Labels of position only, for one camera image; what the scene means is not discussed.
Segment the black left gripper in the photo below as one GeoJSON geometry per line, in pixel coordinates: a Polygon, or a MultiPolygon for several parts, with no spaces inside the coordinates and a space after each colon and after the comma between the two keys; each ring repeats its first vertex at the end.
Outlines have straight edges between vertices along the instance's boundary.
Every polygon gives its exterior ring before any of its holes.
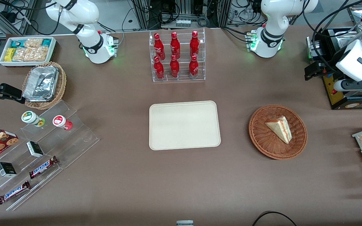
{"type": "Polygon", "coordinates": [[[305,72],[305,81],[309,81],[312,78],[318,76],[332,76],[336,73],[333,67],[326,66],[321,61],[315,61],[304,69],[305,72]]]}

